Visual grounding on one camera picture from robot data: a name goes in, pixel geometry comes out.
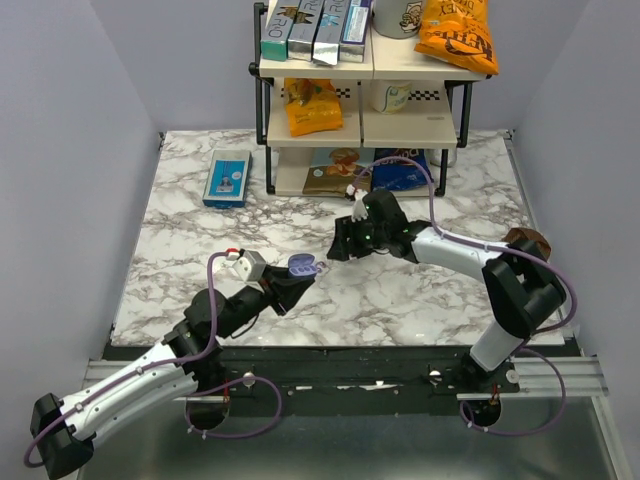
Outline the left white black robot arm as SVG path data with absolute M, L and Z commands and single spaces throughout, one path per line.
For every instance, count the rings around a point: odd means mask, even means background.
M 278 267 L 239 259 L 234 267 L 246 285 L 231 297 L 214 286 L 198 292 L 184 318 L 138 359 L 81 391 L 52 393 L 34 404 L 33 436 L 23 462 L 61 479 L 84 466 L 99 441 L 146 410 L 181 396 L 209 395 L 230 385 L 218 357 L 219 339 L 271 308 L 283 316 L 313 285 L 315 267 Z

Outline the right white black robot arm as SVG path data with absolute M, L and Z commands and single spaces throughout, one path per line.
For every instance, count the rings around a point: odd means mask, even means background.
M 352 214 L 334 223 L 328 259 L 348 261 L 385 250 L 395 258 L 443 267 L 484 284 L 494 320 L 456 369 L 457 380 L 471 391 L 493 384 L 496 370 L 567 299 L 558 274 L 532 240 L 481 242 L 455 236 L 431 221 L 410 221 L 387 190 L 354 198 Z

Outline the lavender earbud charging case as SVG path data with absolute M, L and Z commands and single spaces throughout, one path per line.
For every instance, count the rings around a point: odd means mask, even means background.
M 287 268 L 290 278 L 315 277 L 318 273 L 315 256 L 309 253 L 292 255 L 288 259 Z

